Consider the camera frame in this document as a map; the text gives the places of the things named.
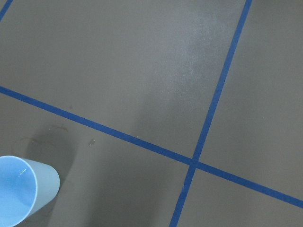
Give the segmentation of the light blue plastic cup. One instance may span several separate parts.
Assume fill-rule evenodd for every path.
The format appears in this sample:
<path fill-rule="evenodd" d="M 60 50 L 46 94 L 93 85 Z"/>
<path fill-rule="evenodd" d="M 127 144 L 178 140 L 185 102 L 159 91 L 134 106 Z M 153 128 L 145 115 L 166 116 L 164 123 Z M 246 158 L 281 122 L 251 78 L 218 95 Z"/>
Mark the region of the light blue plastic cup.
<path fill-rule="evenodd" d="M 0 225 L 14 227 L 54 199 L 60 188 L 50 165 L 16 156 L 0 157 Z"/>

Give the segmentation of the brown paper table mat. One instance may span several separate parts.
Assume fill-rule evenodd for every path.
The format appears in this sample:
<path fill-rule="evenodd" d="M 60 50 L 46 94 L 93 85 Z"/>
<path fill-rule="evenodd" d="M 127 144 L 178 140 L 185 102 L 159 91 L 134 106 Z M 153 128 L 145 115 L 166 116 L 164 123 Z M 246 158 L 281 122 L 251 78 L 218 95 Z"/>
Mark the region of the brown paper table mat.
<path fill-rule="evenodd" d="M 300 0 L 3 0 L 0 153 L 23 227 L 300 227 Z"/>

